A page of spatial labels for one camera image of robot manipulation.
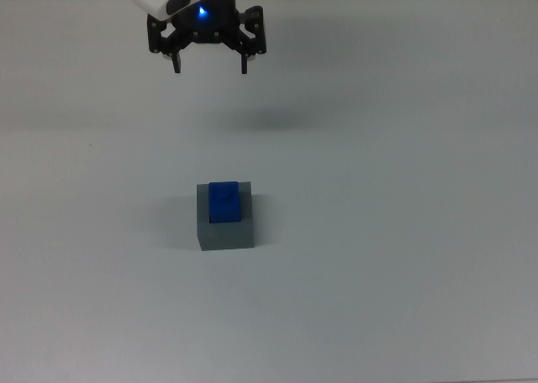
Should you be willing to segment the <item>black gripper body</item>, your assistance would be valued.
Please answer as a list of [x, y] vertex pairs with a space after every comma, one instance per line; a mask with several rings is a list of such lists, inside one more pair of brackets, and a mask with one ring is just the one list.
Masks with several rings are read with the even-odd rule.
[[218, 43], [226, 32], [240, 27], [236, 0], [201, 0], [173, 16], [171, 39], [177, 43]]

